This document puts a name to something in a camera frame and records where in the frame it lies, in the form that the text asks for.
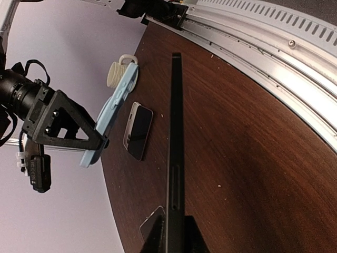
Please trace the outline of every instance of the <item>wood grain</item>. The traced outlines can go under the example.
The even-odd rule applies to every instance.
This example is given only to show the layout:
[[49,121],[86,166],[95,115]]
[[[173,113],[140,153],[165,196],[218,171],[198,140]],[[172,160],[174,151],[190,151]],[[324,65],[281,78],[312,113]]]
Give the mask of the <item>wood grain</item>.
[[[186,213],[210,251],[337,252],[336,154],[247,76],[154,24],[102,157],[125,252],[141,250],[139,226],[165,205],[172,52],[183,56]],[[122,144],[134,101],[155,112],[142,162]]]

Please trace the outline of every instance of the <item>black camera lens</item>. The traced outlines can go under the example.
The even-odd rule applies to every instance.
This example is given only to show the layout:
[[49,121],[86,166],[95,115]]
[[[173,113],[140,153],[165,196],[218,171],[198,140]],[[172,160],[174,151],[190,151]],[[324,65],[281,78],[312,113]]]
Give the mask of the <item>black camera lens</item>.
[[0,75],[1,104],[25,120],[40,87],[12,70],[5,70]]

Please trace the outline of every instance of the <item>aluminum track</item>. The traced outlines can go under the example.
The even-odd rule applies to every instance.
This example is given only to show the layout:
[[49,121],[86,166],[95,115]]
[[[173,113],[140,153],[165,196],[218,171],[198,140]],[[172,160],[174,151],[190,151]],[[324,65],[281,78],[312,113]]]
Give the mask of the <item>aluminum track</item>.
[[337,152],[337,27],[261,1],[194,3],[181,31],[149,20],[245,73]]

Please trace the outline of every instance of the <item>white wall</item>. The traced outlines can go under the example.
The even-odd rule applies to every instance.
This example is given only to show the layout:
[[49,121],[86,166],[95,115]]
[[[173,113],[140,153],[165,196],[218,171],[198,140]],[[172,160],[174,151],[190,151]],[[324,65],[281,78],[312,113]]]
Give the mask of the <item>white wall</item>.
[[[123,0],[113,0],[116,9]],[[79,0],[20,3],[9,36],[7,67],[29,59],[43,62],[61,89],[96,118],[112,90],[110,64],[134,53],[145,26],[107,7]],[[29,78],[45,80],[38,67]],[[32,190],[16,168],[16,148],[0,148],[0,252],[123,252],[101,163],[82,169],[82,154],[47,151],[52,186]]]

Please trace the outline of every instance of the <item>smartphone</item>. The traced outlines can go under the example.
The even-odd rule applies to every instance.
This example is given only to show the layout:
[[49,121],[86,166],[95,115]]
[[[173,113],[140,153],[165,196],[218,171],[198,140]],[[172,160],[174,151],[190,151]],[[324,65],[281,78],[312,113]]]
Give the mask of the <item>smartphone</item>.
[[134,102],[128,117],[123,145],[137,160],[143,158],[147,136],[152,123],[153,111]]
[[146,218],[146,220],[139,227],[143,241],[147,240],[158,217],[160,217],[162,221],[165,220],[165,210],[162,206],[157,207],[157,209],[148,218]]

